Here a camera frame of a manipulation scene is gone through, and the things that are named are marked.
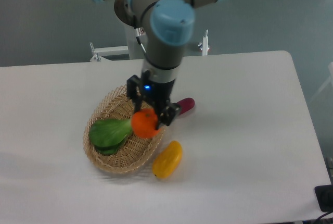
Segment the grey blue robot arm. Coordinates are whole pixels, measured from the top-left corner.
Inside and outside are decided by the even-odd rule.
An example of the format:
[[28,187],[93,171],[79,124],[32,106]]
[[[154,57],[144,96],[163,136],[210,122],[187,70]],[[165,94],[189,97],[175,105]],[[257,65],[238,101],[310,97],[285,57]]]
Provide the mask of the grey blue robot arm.
[[127,96],[139,111],[142,102],[153,107],[156,128],[169,126],[181,108],[170,95],[177,78],[185,46],[192,37],[196,8],[222,0],[125,0],[148,42],[143,48],[140,76],[127,80]]

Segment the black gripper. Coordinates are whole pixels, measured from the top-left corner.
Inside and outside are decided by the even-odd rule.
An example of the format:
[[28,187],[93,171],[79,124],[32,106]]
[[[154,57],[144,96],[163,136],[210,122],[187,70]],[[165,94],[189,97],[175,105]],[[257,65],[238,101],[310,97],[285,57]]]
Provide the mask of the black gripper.
[[178,117],[181,106],[170,103],[170,95],[175,80],[167,83],[158,83],[150,79],[151,72],[142,72],[141,78],[132,75],[126,82],[127,97],[132,101],[134,111],[140,111],[143,100],[152,106],[157,115],[156,130],[170,124]]

